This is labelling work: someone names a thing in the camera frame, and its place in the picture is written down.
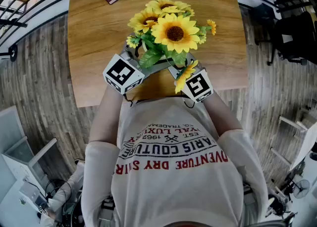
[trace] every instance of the forearm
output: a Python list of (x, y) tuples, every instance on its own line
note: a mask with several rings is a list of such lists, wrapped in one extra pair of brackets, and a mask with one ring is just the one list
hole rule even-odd
[(104, 141), (116, 145), (123, 96), (108, 86), (90, 129), (89, 142)]
[(229, 130), (242, 129), (237, 117), (216, 92), (204, 99), (203, 104), (219, 136)]

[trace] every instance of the laminate floor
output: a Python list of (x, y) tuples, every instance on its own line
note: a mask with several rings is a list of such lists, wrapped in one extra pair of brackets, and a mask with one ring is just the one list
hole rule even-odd
[[(317, 97), (317, 66), (281, 61), (276, 55), (272, 66), (266, 61), (270, 44), (255, 45), (263, 37), (248, 11), (241, 9), (246, 33), (249, 88), (220, 91), (219, 95), (250, 133), (265, 178), (281, 184), (288, 167), (270, 152), (273, 146), (290, 161), (301, 143), (293, 130), (278, 117), (294, 119), (300, 106)], [(20, 120), (37, 153), (50, 139), (58, 143), (40, 162), (49, 178), (67, 179), (74, 171), (74, 159), (84, 158), (85, 144), (97, 107), (77, 108), (73, 95), (67, 51), (67, 15), (42, 26), (18, 43), (17, 61), (0, 65), (0, 110), (16, 105)], [(123, 104), (126, 112), (128, 103)]]

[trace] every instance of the artificial flower bouquet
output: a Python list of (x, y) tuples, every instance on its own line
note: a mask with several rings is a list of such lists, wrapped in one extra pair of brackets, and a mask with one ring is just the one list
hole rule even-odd
[(197, 44), (206, 41), (207, 31), (216, 33), (216, 24), (207, 20), (206, 26), (200, 26), (189, 4), (171, 0), (153, 0), (146, 8), (134, 15), (128, 24), (134, 35), (127, 38), (132, 48), (144, 47), (145, 53), (139, 60), (141, 67), (149, 68), (160, 59), (172, 58), (180, 73), (176, 78), (175, 93), (184, 88), (185, 81), (195, 72), (197, 61), (185, 66), (189, 50), (197, 49)]

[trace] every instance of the shirt sleeve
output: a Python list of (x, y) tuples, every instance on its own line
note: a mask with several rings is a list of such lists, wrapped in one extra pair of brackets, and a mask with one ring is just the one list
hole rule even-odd
[(87, 227), (98, 225), (101, 203), (111, 192), (118, 155), (119, 148), (107, 142), (94, 141), (86, 147), (81, 208)]
[(233, 162), (237, 169), (243, 168), (243, 181), (248, 183), (256, 197), (260, 220), (267, 209), (267, 186), (263, 170), (250, 137), (243, 130), (231, 130), (221, 135), (219, 146)]

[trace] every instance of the white t-shirt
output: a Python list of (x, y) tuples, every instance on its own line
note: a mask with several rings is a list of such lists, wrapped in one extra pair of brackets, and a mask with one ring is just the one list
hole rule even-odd
[[(110, 193), (116, 226), (163, 227), (187, 221), (241, 226), (243, 181), (254, 192), (254, 211), (261, 218), (267, 188), (248, 135), (234, 130), (212, 137), (207, 117), (201, 103), (189, 109), (182, 98), (141, 102), (122, 125), (120, 149), (89, 143), (82, 194), (86, 226), (98, 226), (101, 202)], [(244, 178), (237, 170), (241, 167)]]

